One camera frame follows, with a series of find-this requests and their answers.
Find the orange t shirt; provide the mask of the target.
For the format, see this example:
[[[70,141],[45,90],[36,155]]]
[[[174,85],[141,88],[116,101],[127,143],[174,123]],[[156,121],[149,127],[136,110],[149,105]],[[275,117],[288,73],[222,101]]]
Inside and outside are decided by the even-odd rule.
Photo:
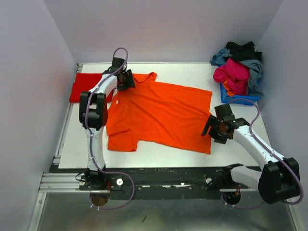
[[[118,91],[108,109],[110,151],[133,152],[139,141],[204,154],[211,138],[202,131],[211,115],[212,92],[157,82],[157,74],[134,74],[134,88]]]

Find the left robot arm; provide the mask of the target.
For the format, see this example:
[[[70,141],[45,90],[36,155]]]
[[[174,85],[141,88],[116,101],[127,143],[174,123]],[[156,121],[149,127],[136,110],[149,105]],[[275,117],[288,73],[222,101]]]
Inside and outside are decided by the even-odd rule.
[[[107,124],[107,97],[114,90],[134,88],[131,70],[127,70],[127,61],[114,57],[111,66],[105,70],[98,83],[89,91],[80,94],[79,121],[87,138],[88,161],[84,182],[88,187],[102,190],[109,186],[103,173],[103,130]]]

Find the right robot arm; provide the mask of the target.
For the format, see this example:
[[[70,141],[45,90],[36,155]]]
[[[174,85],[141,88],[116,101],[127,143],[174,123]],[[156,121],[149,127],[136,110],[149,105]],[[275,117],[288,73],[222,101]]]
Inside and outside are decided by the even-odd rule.
[[[226,167],[221,177],[228,189],[243,184],[258,191],[267,204],[283,202],[296,205],[304,198],[300,182],[299,164],[294,158],[286,158],[267,145],[253,130],[254,122],[236,118],[231,106],[226,103],[215,107],[215,115],[209,116],[202,135],[208,134],[214,142],[225,144],[234,140],[256,161],[260,171],[242,164]]]

